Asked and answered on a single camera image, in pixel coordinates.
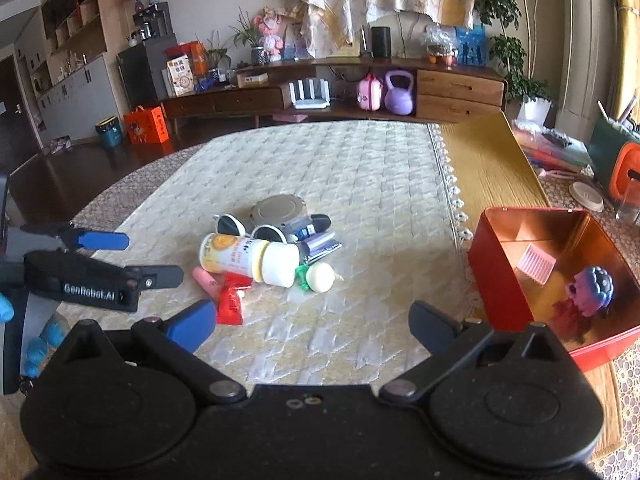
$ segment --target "white cabinet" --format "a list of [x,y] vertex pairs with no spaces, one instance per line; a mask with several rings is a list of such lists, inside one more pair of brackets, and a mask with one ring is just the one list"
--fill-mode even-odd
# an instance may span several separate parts
[[16,42],[18,57],[24,56],[27,60],[29,73],[42,65],[47,59],[45,54],[44,24],[42,23],[42,12],[38,8],[25,27],[24,31]]
[[98,122],[118,115],[102,56],[55,85],[38,103],[47,127],[43,141],[95,137]]

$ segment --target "blue glove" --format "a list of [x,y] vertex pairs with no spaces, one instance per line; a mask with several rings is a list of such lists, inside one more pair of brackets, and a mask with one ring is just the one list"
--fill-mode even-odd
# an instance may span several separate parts
[[[0,322],[6,323],[14,318],[14,307],[0,294]],[[27,346],[27,362],[23,373],[29,378],[36,378],[42,371],[42,365],[49,352],[49,347],[58,348],[69,332],[69,323],[62,314],[55,312],[47,321],[40,337],[29,342]]]

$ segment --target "pill bottle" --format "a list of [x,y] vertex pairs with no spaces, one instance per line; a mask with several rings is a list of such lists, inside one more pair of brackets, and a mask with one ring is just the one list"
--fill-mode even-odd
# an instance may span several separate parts
[[293,244],[212,233],[200,245],[200,265],[208,272],[234,272],[268,285],[293,285],[300,252]]

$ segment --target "wooden drawer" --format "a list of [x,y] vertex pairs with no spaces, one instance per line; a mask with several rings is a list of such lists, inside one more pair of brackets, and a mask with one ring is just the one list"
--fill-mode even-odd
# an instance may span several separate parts
[[435,95],[502,106],[504,82],[469,75],[418,70],[418,95]]
[[285,103],[279,88],[252,88],[211,94],[217,113],[258,112],[284,110]]
[[415,107],[416,117],[445,123],[462,123],[499,112],[499,106],[431,95],[418,95]]
[[162,101],[162,109],[167,119],[180,117],[192,117],[197,115],[213,114],[216,111],[212,94],[189,94],[182,97],[173,97]]

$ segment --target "orange shopping bag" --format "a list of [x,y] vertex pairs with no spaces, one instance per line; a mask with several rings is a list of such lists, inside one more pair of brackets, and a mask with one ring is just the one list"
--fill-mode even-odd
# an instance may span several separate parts
[[159,106],[156,108],[139,106],[135,111],[124,116],[124,124],[132,144],[143,142],[159,144],[169,139],[162,108]]

